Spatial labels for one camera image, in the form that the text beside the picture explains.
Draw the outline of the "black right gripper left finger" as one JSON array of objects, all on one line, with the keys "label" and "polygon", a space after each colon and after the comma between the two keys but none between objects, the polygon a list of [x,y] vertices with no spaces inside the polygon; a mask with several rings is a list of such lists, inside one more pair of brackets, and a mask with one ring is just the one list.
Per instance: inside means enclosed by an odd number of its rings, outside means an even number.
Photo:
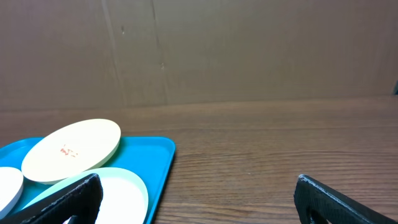
[{"label": "black right gripper left finger", "polygon": [[89,174],[31,206],[1,220],[1,224],[94,224],[103,199],[98,174]]}]

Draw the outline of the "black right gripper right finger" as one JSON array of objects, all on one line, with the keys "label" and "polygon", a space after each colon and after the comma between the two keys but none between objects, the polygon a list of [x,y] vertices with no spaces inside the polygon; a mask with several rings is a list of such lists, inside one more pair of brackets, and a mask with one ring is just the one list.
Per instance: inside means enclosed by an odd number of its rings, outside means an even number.
[{"label": "black right gripper right finger", "polygon": [[304,174],[298,176],[294,204],[302,224],[397,224]]}]

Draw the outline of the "white pink plate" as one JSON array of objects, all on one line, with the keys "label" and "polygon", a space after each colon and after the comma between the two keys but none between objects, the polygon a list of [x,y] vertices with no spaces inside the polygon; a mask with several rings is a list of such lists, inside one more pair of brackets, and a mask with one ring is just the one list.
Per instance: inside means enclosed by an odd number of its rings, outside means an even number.
[{"label": "white pink plate", "polygon": [[23,191],[24,176],[14,167],[1,167],[1,219],[15,206]]}]

